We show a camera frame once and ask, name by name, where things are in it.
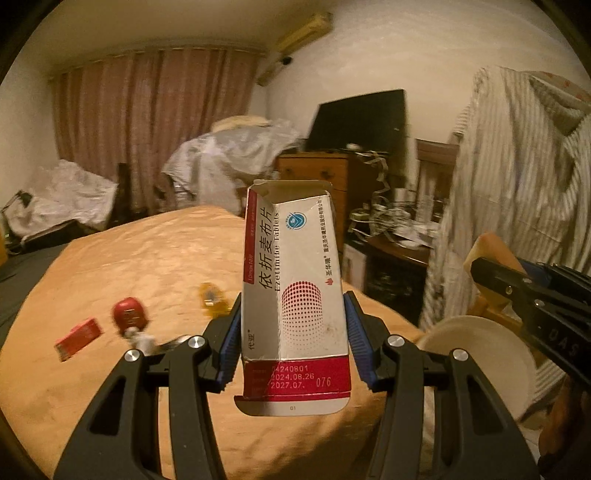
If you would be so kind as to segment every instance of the red dot pattern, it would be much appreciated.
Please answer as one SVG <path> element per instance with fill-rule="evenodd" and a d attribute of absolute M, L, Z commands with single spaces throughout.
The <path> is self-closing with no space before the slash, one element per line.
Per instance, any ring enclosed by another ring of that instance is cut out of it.
<path fill-rule="evenodd" d="M 283 291 L 281 342 L 304 351 L 322 342 L 322 298 L 313 283 L 298 281 Z"/>

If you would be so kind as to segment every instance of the pink curtain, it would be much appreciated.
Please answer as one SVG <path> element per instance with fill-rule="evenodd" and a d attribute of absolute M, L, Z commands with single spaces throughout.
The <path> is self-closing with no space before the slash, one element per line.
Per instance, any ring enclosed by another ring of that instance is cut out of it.
<path fill-rule="evenodd" d="M 231 48 L 131 52 L 53 81 L 61 158 L 116 181 L 131 172 L 132 208 L 155 212 L 162 165 L 184 141 L 248 108 L 259 54 Z"/>

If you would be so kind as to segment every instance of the striped cloth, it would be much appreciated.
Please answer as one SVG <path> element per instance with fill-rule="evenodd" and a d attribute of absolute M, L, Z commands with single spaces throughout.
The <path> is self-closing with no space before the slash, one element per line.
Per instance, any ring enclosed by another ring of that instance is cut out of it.
<path fill-rule="evenodd" d="M 525 260 L 591 273 L 591 105 L 529 73 L 487 67 L 454 133 L 460 151 L 429 261 L 423 330 L 474 302 L 462 264 L 484 232 Z M 534 402 L 562 376 L 550 361 L 540 366 Z"/>

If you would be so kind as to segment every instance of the television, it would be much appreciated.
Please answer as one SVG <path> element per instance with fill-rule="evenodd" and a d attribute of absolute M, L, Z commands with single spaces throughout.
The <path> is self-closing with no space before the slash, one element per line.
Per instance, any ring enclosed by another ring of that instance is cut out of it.
<path fill-rule="evenodd" d="M 306 141 L 307 151 L 335 151 L 357 144 L 393 155 L 404 142 L 404 90 L 368 93 L 322 103 Z"/>

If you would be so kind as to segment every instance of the white bowl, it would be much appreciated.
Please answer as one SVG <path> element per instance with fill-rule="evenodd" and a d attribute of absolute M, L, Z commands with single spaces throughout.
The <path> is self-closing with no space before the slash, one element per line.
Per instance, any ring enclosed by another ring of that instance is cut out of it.
<path fill-rule="evenodd" d="M 535 362 L 525 343 L 512 331 L 482 317 L 462 315 L 442 320 L 417 346 L 447 355 L 462 348 L 476 361 L 514 419 L 530 406 L 535 389 Z M 431 408 L 426 395 L 426 416 Z"/>

